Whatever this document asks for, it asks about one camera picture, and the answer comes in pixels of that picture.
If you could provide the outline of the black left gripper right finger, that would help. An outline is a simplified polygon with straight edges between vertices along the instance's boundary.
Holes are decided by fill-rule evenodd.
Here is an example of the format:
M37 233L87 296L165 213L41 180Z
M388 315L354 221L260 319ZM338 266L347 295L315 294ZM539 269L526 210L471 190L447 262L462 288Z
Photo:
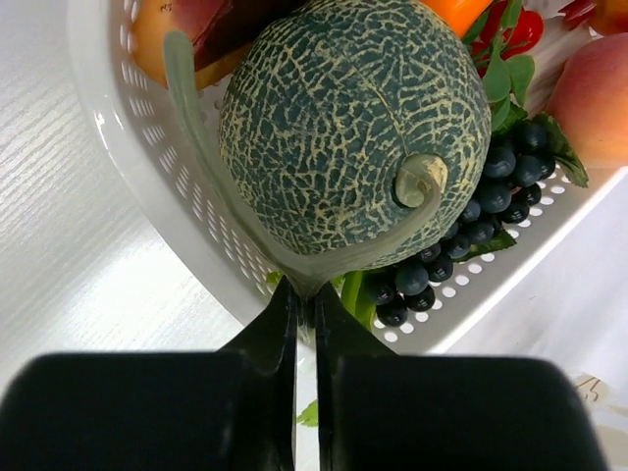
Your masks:
M570 379L537 358L398 355L314 299L325 470L604 470Z

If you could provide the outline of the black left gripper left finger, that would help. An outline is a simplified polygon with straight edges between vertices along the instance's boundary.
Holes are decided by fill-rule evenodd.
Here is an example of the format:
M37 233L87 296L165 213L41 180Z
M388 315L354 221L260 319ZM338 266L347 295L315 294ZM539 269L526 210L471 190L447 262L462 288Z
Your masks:
M5 470L290 470L298 299L222 348L51 353L1 403Z

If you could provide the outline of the dark grape bunch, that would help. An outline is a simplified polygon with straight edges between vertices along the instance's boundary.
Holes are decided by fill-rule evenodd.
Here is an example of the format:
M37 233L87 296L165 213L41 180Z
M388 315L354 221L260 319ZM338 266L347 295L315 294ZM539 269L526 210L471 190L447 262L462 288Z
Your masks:
M542 113L499 133L479 185L455 222L417 254L364 274L353 315L366 328L375 322L395 328L410 313L434 308L436 286L452 277L455 266L515 245L514 226L539 208L545 182L557 169L587 186L585 167L557 119Z

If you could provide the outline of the green netted melon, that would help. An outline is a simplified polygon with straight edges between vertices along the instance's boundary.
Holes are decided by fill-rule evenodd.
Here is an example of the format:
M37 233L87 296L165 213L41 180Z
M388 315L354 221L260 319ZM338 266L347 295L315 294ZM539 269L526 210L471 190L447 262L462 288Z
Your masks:
M269 24L200 115L187 36L169 32L177 118L216 194L302 296L436 242L482 174L487 94L458 36L418 1L310 1Z

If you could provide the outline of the clear zip top bag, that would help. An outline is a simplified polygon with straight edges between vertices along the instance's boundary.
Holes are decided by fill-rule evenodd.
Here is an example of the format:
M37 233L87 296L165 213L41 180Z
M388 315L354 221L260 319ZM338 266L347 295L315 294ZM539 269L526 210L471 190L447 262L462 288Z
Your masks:
M610 470L627 469L627 397L602 379L579 373L572 382L588 409Z

